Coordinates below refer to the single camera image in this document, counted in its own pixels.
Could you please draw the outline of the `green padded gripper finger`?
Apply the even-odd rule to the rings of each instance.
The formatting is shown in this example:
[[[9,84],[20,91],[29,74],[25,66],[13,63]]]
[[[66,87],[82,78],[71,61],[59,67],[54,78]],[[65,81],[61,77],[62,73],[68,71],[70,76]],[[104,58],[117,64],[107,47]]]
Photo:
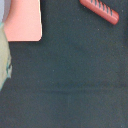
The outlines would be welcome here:
[[[0,90],[5,81],[11,77],[12,64],[9,43],[7,41],[4,24],[0,23]]]

